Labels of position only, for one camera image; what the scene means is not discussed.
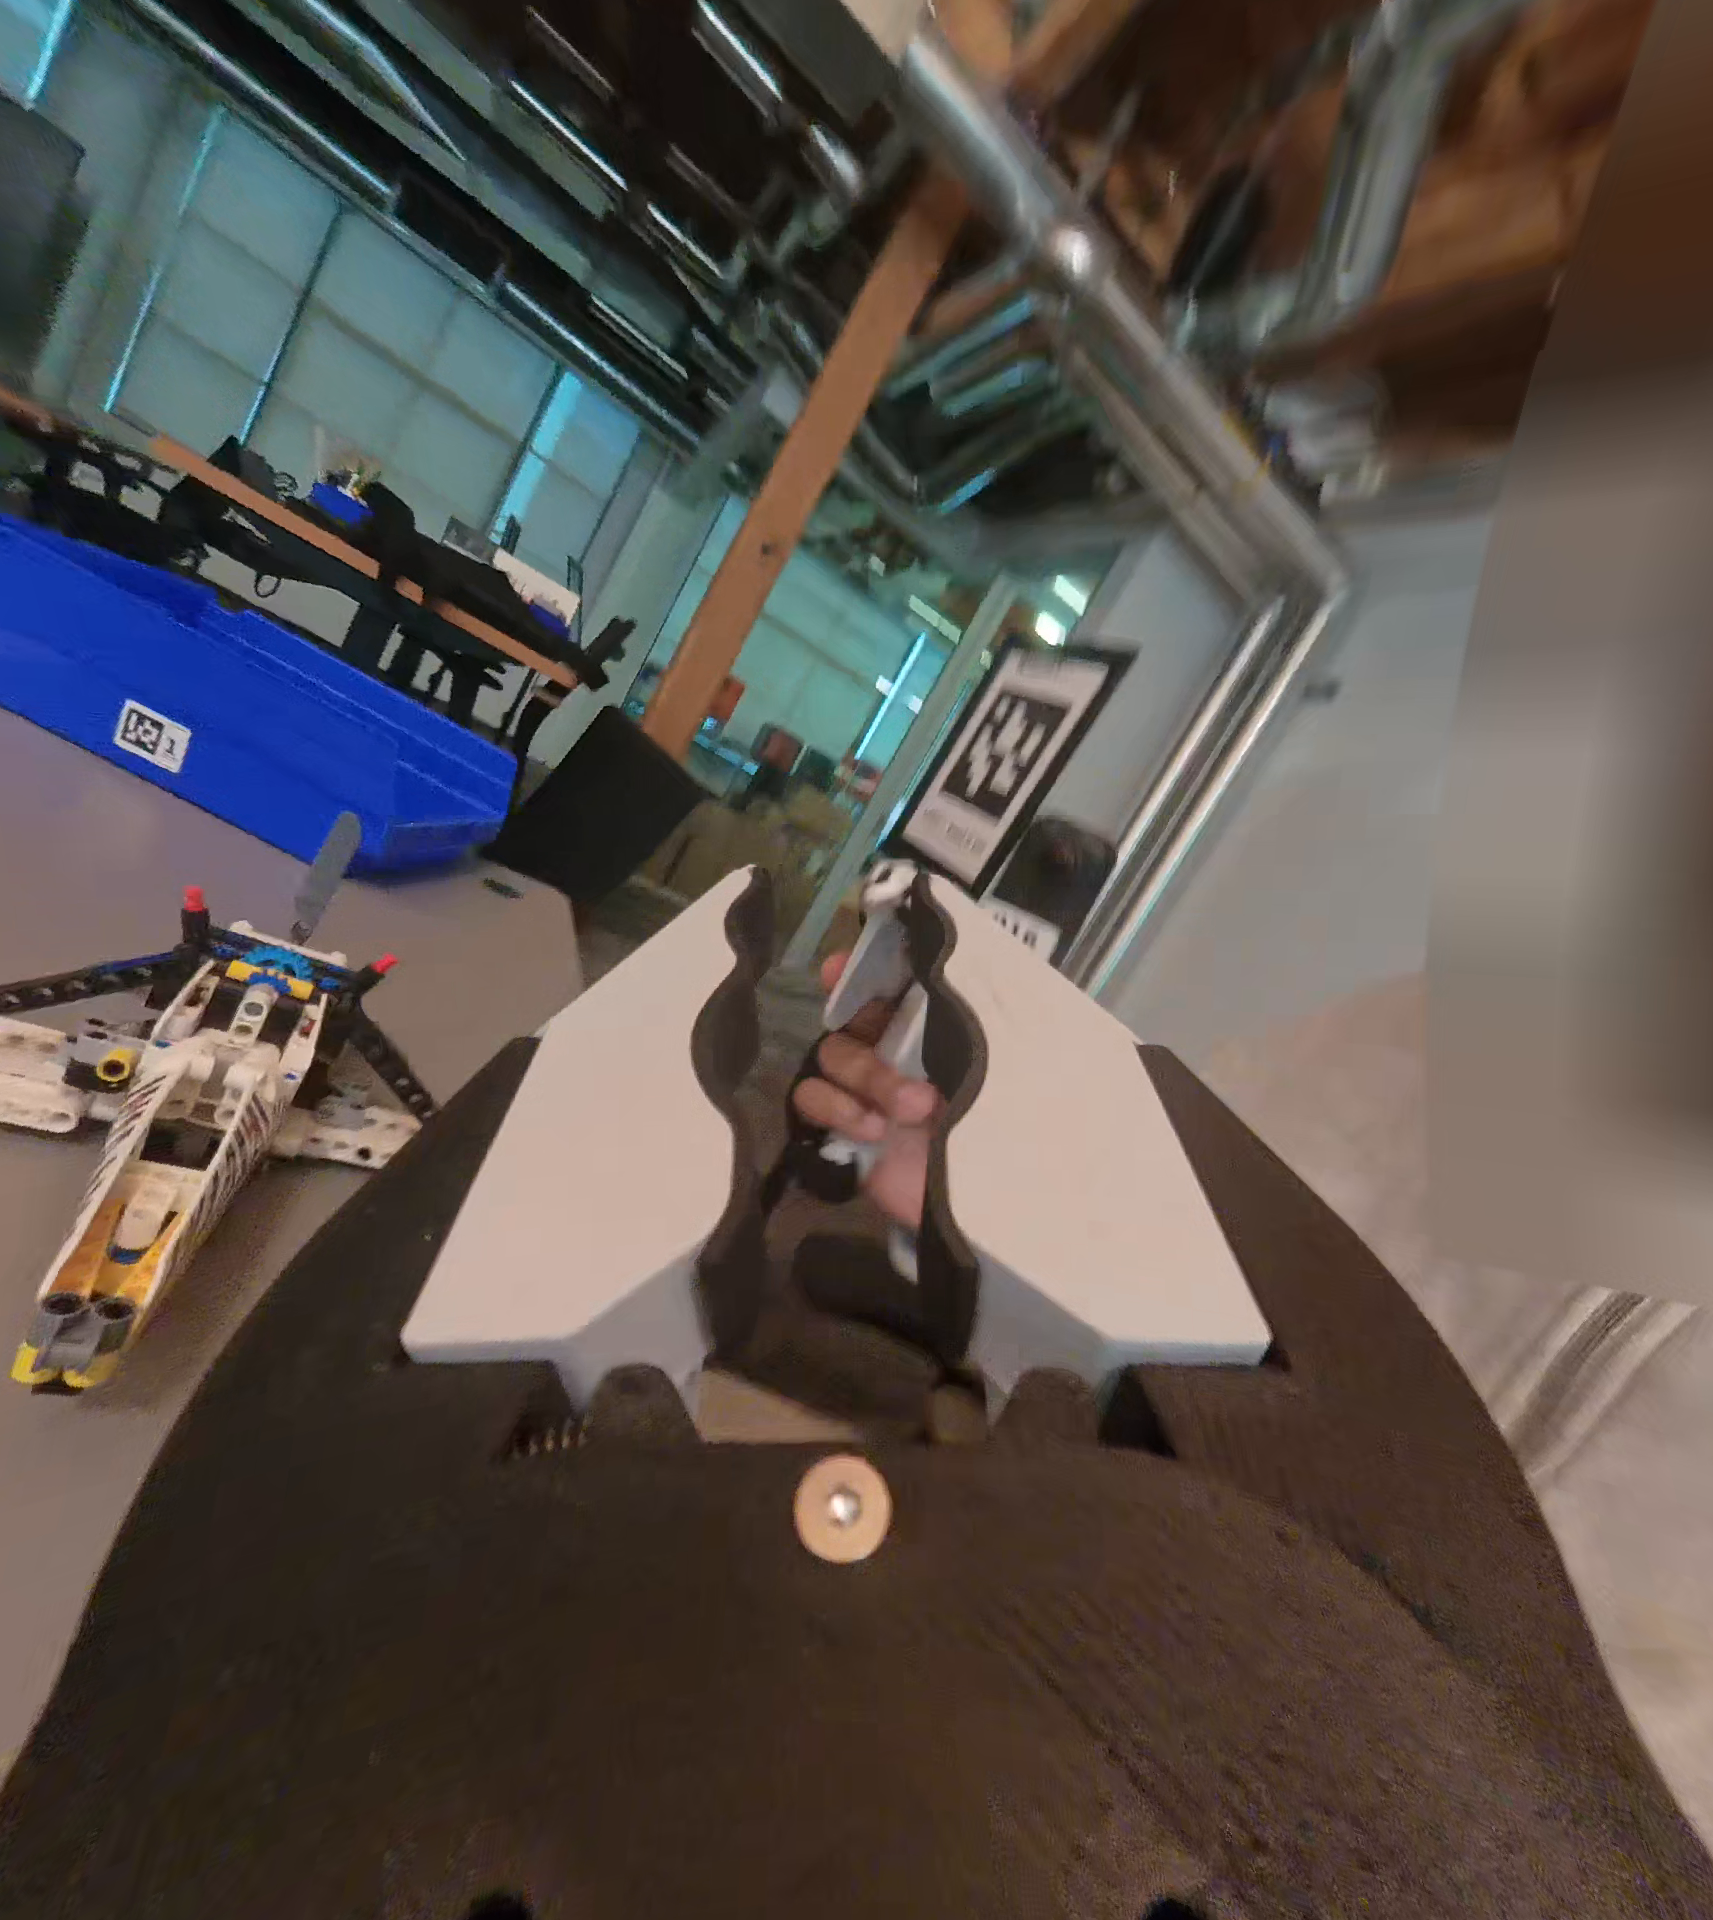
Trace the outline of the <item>person's right hand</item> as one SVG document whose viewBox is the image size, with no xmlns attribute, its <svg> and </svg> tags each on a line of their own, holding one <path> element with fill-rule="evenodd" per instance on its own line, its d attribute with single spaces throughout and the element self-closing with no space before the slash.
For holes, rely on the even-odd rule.
<svg viewBox="0 0 1713 1920">
<path fill-rule="evenodd" d="M 803 1177 L 817 1164 L 814 1136 L 841 1136 L 870 1149 L 861 1185 L 902 1236 L 921 1224 L 929 1152 L 939 1119 L 937 1090 L 885 1059 L 881 1041 L 892 1005 L 870 999 L 844 1023 L 824 1030 L 787 1094 L 783 1166 Z"/>
</svg>

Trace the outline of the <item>black box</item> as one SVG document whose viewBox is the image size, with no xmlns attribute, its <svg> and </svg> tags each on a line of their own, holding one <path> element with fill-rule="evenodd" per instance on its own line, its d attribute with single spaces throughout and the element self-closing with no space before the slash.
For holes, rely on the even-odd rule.
<svg viewBox="0 0 1713 1920">
<path fill-rule="evenodd" d="M 621 708 L 598 708 L 481 856 L 587 907 L 632 877 L 704 797 L 680 757 Z"/>
</svg>

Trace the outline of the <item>blue plastic bin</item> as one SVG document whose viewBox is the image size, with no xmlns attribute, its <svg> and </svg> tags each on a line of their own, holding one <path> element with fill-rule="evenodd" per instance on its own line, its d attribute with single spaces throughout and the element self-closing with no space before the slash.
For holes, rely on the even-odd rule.
<svg viewBox="0 0 1713 1920">
<path fill-rule="evenodd" d="M 350 811 L 353 876 L 481 848 L 516 783 L 504 748 L 332 647 L 4 512 L 0 708 L 298 858 Z"/>
</svg>

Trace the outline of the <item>metal pipes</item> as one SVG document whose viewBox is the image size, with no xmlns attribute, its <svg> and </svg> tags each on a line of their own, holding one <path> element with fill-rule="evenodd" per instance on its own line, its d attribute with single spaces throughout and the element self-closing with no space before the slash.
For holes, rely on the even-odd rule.
<svg viewBox="0 0 1713 1920">
<path fill-rule="evenodd" d="M 1129 284 L 1116 246 L 924 6 L 898 59 L 902 114 L 1045 292 L 1061 362 L 1174 533 L 1246 620 L 1132 814 L 1063 970 L 1105 996 L 1179 896 L 1231 797 L 1275 748 L 1349 612 L 1341 549 L 1273 476 L 1195 359 Z"/>
</svg>

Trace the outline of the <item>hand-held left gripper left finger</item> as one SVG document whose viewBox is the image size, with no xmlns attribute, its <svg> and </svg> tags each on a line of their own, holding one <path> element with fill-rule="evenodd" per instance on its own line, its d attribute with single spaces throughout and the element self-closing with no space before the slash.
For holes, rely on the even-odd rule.
<svg viewBox="0 0 1713 1920">
<path fill-rule="evenodd" d="M 539 1363 L 575 1409 L 651 1369 L 696 1413 L 765 1294 L 772 877 L 727 872 L 548 1019 L 400 1331 L 415 1363 Z"/>
</svg>

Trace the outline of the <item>patterned marker board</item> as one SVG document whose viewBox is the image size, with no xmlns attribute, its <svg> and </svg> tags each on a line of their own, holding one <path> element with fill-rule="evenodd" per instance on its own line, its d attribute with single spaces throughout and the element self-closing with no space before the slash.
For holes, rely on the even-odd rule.
<svg viewBox="0 0 1713 1920">
<path fill-rule="evenodd" d="M 878 845 L 981 898 L 1139 652 L 1010 632 Z"/>
</svg>

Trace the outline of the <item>wooden work table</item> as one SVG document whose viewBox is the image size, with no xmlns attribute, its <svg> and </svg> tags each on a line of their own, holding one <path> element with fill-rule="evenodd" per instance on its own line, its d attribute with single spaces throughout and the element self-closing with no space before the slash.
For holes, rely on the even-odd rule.
<svg viewBox="0 0 1713 1920">
<path fill-rule="evenodd" d="M 186 446 L 168 435 L 149 435 L 148 440 L 115 433 L 109 428 L 91 425 L 59 407 L 27 395 L 15 393 L 0 382 L 0 418 L 18 432 L 42 446 L 66 448 L 81 453 L 119 459 L 141 467 L 141 481 L 157 495 L 168 487 L 153 480 L 163 472 L 174 476 L 176 484 L 192 484 L 212 497 L 225 503 L 225 512 L 242 516 L 258 528 L 275 528 L 286 545 L 299 545 L 310 566 L 328 564 L 333 574 L 353 574 L 372 581 L 372 592 L 391 603 L 408 606 L 417 621 L 429 621 L 446 634 L 461 634 L 469 652 L 479 659 L 505 659 L 526 668 L 534 684 L 548 685 L 539 700 L 551 708 L 560 704 L 563 691 L 587 685 L 601 691 L 621 657 L 627 642 L 634 637 L 634 621 L 614 617 L 587 644 L 569 642 L 556 657 L 551 645 L 528 644 L 516 632 L 500 628 L 469 606 L 451 602 L 446 595 L 432 593 L 421 581 L 406 572 L 384 575 L 380 560 L 358 545 L 353 539 L 341 539 L 330 523 L 289 508 L 280 497 L 250 487 L 240 476 L 192 453 Z"/>
</svg>

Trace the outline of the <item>wooden post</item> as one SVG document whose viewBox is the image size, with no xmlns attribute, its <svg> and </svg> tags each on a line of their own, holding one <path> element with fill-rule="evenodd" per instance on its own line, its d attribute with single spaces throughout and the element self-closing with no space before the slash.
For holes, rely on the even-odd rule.
<svg viewBox="0 0 1713 1920">
<path fill-rule="evenodd" d="M 641 731 L 683 757 L 841 467 L 882 374 L 909 337 L 969 211 L 965 185 L 935 165 L 878 249 L 771 472 L 653 687 Z"/>
</svg>

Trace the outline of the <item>lego aircraft model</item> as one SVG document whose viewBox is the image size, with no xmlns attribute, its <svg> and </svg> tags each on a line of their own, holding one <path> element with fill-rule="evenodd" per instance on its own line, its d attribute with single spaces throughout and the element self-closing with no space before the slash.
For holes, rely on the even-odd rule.
<svg viewBox="0 0 1713 1920">
<path fill-rule="evenodd" d="M 374 1171 L 435 1114 L 365 1010 L 393 957 L 353 968 L 313 944 L 360 839 L 341 811 L 288 931 L 216 922 L 188 885 L 171 948 L 0 982 L 0 1127 L 99 1127 L 11 1381 L 77 1394 L 109 1380 L 264 1161 Z"/>
</svg>

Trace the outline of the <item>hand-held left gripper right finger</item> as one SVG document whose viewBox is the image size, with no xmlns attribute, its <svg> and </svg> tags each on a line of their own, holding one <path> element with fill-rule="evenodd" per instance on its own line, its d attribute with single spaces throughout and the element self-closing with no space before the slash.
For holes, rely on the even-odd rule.
<svg viewBox="0 0 1713 1920">
<path fill-rule="evenodd" d="M 919 1303 L 1001 1403 L 1056 1371 L 1256 1366 L 1270 1325 L 1130 1030 L 942 876 L 909 952 L 939 1095 Z"/>
</svg>

